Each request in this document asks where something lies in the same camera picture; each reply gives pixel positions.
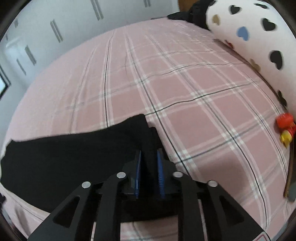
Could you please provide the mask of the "black pants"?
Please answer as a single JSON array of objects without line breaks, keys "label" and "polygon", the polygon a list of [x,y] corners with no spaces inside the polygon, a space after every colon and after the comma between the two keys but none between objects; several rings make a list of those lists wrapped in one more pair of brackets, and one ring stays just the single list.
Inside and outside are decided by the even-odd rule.
[{"label": "black pants", "polygon": [[11,141],[1,160],[1,184],[28,204],[52,212],[79,185],[106,181],[141,153],[139,196],[116,205],[122,222],[178,213],[176,198],[159,194],[157,150],[163,143],[143,114],[89,133]]}]

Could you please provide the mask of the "dark brown belt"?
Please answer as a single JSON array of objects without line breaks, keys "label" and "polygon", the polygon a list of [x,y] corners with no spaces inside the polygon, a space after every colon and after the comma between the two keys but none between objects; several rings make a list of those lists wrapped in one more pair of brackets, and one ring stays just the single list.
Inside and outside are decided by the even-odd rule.
[{"label": "dark brown belt", "polygon": [[295,202],[295,140],[290,144],[290,161],[283,196],[290,202]]}]

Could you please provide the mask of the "pink plaid bed sheet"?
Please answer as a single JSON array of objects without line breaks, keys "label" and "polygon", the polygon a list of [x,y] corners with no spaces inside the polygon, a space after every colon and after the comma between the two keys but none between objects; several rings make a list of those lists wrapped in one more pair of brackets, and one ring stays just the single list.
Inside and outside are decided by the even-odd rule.
[{"label": "pink plaid bed sheet", "polygon": [[158,19],[99,35],[30,85],[4,143],[85,133],[144,114],[177,168],[216,180],[274,238],[295,204],[283,197],[290,152],[276,95],[200,27]]}]

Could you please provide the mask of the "red yellow toy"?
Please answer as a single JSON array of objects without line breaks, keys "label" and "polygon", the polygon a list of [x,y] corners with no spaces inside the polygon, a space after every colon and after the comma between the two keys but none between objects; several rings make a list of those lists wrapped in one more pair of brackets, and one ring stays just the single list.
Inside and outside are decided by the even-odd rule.
[{"label": "red yellow toy", "polygon": [[287,148],[295,135],[295,120],[290,113],[283,113],[276,119],[276,125],[280,129],[280,142]]}]

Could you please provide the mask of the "white wardrobe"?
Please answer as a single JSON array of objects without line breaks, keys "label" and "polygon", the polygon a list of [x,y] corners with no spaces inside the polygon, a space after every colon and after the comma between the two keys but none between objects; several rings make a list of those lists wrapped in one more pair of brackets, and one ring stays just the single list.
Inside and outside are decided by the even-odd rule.
[{"label": "white wardrobe", "polygon": [[107,31],[179,11],[178,1],[30,1],[4,31],[1,68],[28,87],[55,59]]}]

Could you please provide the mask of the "white heart pattern pillow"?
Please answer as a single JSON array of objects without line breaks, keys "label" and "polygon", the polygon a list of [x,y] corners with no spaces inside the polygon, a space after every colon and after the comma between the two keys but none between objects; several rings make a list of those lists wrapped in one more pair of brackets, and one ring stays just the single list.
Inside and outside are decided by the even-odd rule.
[{"label": "white heart pattern pillow", "polygon": [[295,114],[295,36],[263,1],[214,1],[206,11],[214,36],[260,73]]}]

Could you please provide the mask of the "black fuzzy garment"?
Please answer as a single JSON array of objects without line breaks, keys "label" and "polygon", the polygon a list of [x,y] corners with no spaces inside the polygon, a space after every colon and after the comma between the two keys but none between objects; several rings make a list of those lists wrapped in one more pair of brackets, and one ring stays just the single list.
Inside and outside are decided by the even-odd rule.
[{"label": "black fuzzy garment", "polygon": [[170,20],[183,20],[208,30],[206,11],[216,1],[201,0],[194,3],[188,11],[180,11],[167,16]]}]

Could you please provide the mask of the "brown wooden headboard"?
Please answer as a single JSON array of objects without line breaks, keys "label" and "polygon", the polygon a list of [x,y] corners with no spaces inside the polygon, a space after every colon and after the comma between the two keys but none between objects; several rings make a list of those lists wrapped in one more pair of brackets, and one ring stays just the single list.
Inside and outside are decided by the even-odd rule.
[{"label": "brown wooden headboard", "polygon": [[180,11],[188,11],[198,0],[178,0]]}]

